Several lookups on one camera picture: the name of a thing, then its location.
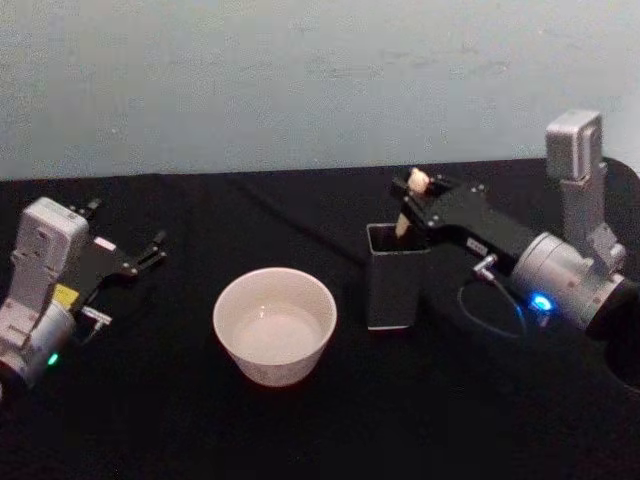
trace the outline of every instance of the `black table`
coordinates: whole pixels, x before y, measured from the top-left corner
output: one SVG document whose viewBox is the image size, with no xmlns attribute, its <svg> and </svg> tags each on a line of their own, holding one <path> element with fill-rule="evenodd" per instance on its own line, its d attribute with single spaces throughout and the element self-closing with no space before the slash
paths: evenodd
<svg viewBox="0 0 640 480">
<path fill-rule="evenodd" d="M 168 231 L 166 265 L 94 305 L 108 331 L 61 355 L 0 427 L 0 478 L 234 478 L 301 473 L 425 478 L 634 478 L 640 394 L 604 345 L 561 319 L 524 342 L 478 331 L 455 302 L 476 259 L 438 247 L 426 263 L 420 321 L 365 324 L 365 225 L 393 222 L 392 168 L 236 175 L 149 175 L 0 183 L 0 292 L 20 211 L 50 196 L 93 196 L 93 231 L 127 251 Z M 542 160 L 438 164 L 482 179 L 490 201 L 561 234 L 560 195 Z M 610 161 L 607 220 L 640 279 L 640 182 Z M 312 375 L 284 390 L 245 379 L 212 334 L 211 311 L 237 276 L 290 266 L 323 281 L 339 319 Z M 512 315 L 491 290 L 489 313 Z"/>
</svg>

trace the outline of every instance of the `pen holder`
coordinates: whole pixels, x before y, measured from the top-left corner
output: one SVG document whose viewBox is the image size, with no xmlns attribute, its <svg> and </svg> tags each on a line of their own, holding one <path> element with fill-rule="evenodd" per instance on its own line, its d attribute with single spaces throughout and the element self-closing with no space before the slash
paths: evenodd
<svg viewBox="0 0 640 480">
<path fill-rule="evenodd" d="M 414 324 L 427 242 L 409 230 L 397 238 L 395 223 L 367 225 L 367 327 L 393 330 Z"/>
</svg>

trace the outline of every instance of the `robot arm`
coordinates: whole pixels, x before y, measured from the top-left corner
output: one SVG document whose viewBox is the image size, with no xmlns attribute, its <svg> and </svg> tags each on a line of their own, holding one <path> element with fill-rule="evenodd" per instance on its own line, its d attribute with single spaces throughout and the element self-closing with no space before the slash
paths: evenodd
<svg viewBox="0 0 640 480">
<path fill-rule="evenodd" d="M 484 198 L 482 184 L 435 176 L 426 191 L 418 193 L 408 179 L 395 179 L 392 192 L 402 202 L 402 214 L 430 241 L 455 243 L 482 258 L 475 269 L 480 278 L 493 279 L 493 268 L 510 280 L 519 298 L 602 337 L 621 310 L 637 303 L 638 288 L 615 273 L 624 247 L 604 223 L 603 209 L 591 210 L 604 203 L 599 126 L 599 116 L 592 112 L 570 112 L 547 133 L 548 171 L 561 179 L 565 234 L 576 246 L 548 232 L 536 234 L 495 211 Z M 562 162 L 569 166 L 562 167 Z"/>
<path fill-rule="evenodd" d="M 98 205 L 77 210 L 41 198 L 22 213 L 0 307 L 0 404 L 33 387 L 71 339 L 86 343 L 109 325 L 110 317 L 87 305 L 100 288 L 135 279 L 166 257 L 164 233 L 138 257 L 92 237 L 87 220 Z"/>
</svg>

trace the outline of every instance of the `yellow label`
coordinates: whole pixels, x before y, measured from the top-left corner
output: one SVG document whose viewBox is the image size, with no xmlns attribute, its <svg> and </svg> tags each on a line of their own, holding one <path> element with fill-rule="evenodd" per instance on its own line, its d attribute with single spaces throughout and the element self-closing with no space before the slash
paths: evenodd
<svg viewBox="0 0 640 480">
<path fill-rule="evenodd" d="M 65 287 L 61 283 L 58 283 L 56 289 L 53 291 L 53 299 L 64 308 L 71 308 L 71 305 L 76 301 L 78 295 L 80 295 L 78 292 L 69 287 Z"/>
</svg>

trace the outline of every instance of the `blue led light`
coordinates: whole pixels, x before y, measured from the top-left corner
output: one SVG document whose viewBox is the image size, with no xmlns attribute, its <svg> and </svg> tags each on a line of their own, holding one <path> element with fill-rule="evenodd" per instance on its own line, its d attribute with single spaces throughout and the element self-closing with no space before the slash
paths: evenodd
<svg viewBox="0 0 640 480">
<path fill-rule="evenodd" d="M 531 298 L 531 306 L 540 312 L 550 312 L 553 310 L 553 304 L 551 300 L 549 300 L 544 295 L 540 295 L 539 293 L 535 294 Z"/>
</svg>

